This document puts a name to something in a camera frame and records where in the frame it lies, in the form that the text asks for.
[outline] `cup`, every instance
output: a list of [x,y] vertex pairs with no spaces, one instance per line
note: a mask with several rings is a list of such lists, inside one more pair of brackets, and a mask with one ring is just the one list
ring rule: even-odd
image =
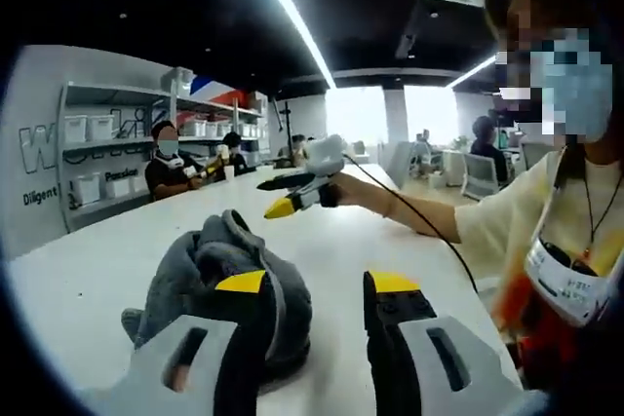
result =
[[225,180],[234,180],[234,167],[233,166],[225,166],[223,170],[225,171]]
[[221,160],[223,160],[223,163],[227,165],[230,161],[230,150],[227,145],[219,145],[218,154],[221,157]]

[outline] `white cup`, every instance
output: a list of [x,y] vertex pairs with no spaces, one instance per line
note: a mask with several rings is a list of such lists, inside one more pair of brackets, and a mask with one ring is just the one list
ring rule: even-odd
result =
[[234,167],[233,166],[225,166],[223,167],[225,170],[225,180],[234,180]]

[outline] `cable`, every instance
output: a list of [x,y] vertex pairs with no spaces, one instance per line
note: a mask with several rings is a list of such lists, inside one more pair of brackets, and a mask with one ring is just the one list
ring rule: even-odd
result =
[[463,257],[459,254],[459,252],[457,251],[457,249],[454,247],[453,244],[451,244],[447,238],[445,238],[442,233],[440,231],[438,231],[438,228],[436,228],[433,223],[431,221],[429,221],[424,214],[422,214],[420,211],[418,211],[416,208],[414,208],[410,202],[408,202],[406,199],[404,199],[403,197],[401,197],[398,193],[396,193],[394,190],[388,188],[386,185],[382,184],[379,180],[377,180],[375,177],[373,177],[367,170],[365,170],[364,168],[362,168],[358,163],[355,162],[355,160],[353,158],[351,158],[349,155],[347,155],[346,153],[343,153],[343,156],[349,160],[351,163],[353,163],[361,172],[363,172],[365,175],[367,175],[368,177],[370,177],[374,182],[376,182],[377,184],[379,184],[381,186],[381,188],[385,189],[386,191],[390,192],[392,195],[394,195],[397,199],[399,199],[401,202],[403,202],[406,206],[408,206],[409,209],[411,209],[414,213],[416,213],[418,216],[420,216],[422,218],[422,220],[427,223],[429,225],[429,227],[431,229],[434,230],[434,232],[438,235],[438,237],[444,241],[447,246],[450,247],[450,249],[453,251],[453,253],[457,256],[457,258],[459,259],[459,261],[461,262],[461,265],[464,267],[464,270],[466,271],[466,274],[468,275],[468,279],[470,280],[470,284],[472,285],[473,289],[475,290],[475,292],[477,294],[479,294],[479,290],[477,289],[477,284],[475,283],[475,279],[472,276],[472,273],[470,272],[470,269],[468,268],[468,265],[466,265],[466,262],[464,261]]

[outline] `bright window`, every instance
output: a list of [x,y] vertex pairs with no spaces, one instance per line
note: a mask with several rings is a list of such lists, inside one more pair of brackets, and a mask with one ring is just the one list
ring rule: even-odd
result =
[[388,141],[386,106],[381,87],[327,90],[328,134],[338,133],[353,143],[367,146]]
[[429,130],[429,143],[449,145],[459,136],[455,93],[440,87],[406,86],[409,139]]

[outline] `black t-shirt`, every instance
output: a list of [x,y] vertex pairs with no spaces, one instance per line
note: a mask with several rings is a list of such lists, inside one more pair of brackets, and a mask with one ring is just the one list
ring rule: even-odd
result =
[[470,148],[472,155],[484,156],[486,158],[492,158],[494,160],[494,166],[496,167],[496,178],[498,182],[507,181],[507,161],[505,155],[498,148],[494,148],[489,143],[483,143],[479,140],[475,140]]
[[[240,153],[237,153],[230,158],[228,166],[234,167],[234,175],[246,174],[247,172],[255,170],[255,168],[247,167],[245,157]],[[214,181],[217,182],[220,180],[225,180],[225,170],[223,168],[219,168],[214,172]]]
[[186,184],[188,177],[184,173],[184,168],[195,168],[197,172],[202,170],[202,167],[194,162],[191,158],[185,155],[179,155],[184,162],[184,166],[179,168],[170,169],[165,163],[157,158],[154,158],[149,162],[145,169],[145,181],[147,182],[147,188],[149,193],[154,195],[154,189],[163,184],[166,186]]

